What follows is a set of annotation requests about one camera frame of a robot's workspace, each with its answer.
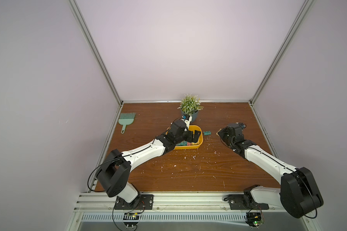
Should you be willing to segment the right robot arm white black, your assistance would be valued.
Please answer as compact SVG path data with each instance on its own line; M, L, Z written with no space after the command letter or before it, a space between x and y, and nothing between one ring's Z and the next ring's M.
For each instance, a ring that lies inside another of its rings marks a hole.
M259 145L244 137L243 123L230 123L217 135L222 143L240 157L259 166L280 185L279 188L254 185L244 190L243 205L255 209L267 204L284 208L292 217L301 218L324 205L323 197L312 172L297 168L267 153Z

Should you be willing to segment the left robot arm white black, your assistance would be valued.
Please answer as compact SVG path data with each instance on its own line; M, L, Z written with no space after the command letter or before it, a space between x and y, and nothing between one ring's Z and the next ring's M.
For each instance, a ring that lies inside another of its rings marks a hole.
M103 164L96 169L96 178L108 197L117 196L128 203L138 200L140 192L128 182L130 173L147 161L174 150L176 145L183 141L198 143L202 131L190 130L190 122L190 119L173 122L167 131L136 149L111 151Z

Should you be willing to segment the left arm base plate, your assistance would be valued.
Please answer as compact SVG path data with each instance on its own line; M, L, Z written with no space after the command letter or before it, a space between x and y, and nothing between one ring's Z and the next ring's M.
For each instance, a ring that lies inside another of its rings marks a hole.
M140 194L132 202L126 202L121 197L117 197L114 206L115 210L152 210L154 202L153 194Z

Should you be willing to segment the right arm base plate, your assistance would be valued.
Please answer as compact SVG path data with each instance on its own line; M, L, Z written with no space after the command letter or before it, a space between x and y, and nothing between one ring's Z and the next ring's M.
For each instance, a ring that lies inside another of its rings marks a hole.
M257 203L249 195L245 194L229 194L223 201L227 202L231 210L268 210L270 207L268 204Z

